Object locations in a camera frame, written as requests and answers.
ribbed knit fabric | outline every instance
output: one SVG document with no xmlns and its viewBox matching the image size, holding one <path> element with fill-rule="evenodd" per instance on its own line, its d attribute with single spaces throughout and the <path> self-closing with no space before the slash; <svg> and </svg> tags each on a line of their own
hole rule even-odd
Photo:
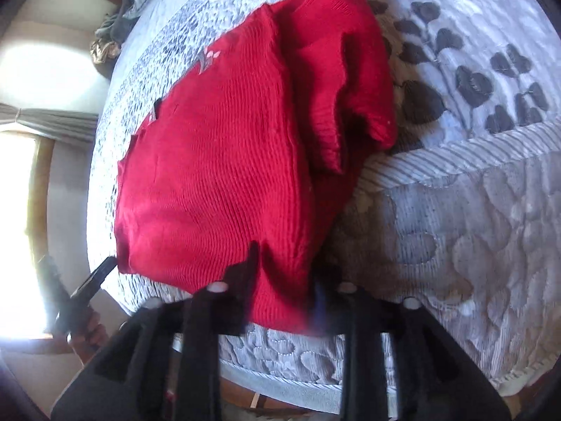
<svg viewBox="0 0 561 421">
<path fill-rule="evenodd" d="M 119 269 L 195 292 L 261 244 L 252 321 L 303 332 L 310 263 L 374 150 L 392 82 L 366 0 L 263 5 L 208 47 L 119 163 Z"/>
</svg>

human hand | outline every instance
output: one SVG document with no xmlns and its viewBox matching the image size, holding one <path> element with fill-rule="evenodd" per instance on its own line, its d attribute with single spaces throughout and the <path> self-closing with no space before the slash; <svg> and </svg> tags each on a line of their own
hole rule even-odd
<svg viewBox="0 0 561 421">
<path fill-rule="evenodd" d="M 68 344 L 83 365 L 93 357 L 99 347 L 104 346 L 109 341 L 107 330 L 99 320 L 99 313 L 92 310 L 92 316 L 88 320 L 85 333 L 72 333 L 69 336 Z"/>
</svg>

red knit garment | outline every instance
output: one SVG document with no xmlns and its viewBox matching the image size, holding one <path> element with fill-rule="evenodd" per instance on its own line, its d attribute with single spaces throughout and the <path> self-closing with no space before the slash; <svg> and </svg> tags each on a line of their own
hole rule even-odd
<svg viewBox="0 0 561 421">
<path fill-rule="evenodd" d="M 366 0 L 284 0 L 226 33 L 119 163 L 119 269 L 191 293 L 261 245 L 251 320 L 304 332 L 313 256 L 397 136 Z"/>
</svg>

striped trim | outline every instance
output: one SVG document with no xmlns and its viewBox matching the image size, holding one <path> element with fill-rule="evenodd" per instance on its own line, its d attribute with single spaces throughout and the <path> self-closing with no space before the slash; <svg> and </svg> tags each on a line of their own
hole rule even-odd
<svg viewBox="0 0 561 421">
<path fill-rule="evenodd" d="M 377 192 L 447 175 L 502 166 L 561 151 L 561 118 L 516 128 L 494 136 L 451 142 L 431 149 L 368 158 L 359 188 Z"/>
</svg>

mattress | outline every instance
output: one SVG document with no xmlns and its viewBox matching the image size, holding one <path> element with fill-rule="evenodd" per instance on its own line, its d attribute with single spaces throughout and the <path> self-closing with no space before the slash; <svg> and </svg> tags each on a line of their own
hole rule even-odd
<svg viewBox="0 0 561 421">
<path fill-rule="evenodd" d="M 100 117 L 88 201 L 94 268 L 115 253 L 117 161 L 153 102 L 263 2 L 152 0 Z M 536 0 L 369 0 L 392 69 L 399 141 L 368 159 L 320 258 L 378 298 L 418 297 L 502 395 L 561 350 L 561 41 Z M 112 273 L 129 312 L 188 294 Z M 344 337 L 251 325 L 221 337 L 223 374 L 337 413 Z M 392 413 L 392 356 L 386 352 Z"/>
</svg>

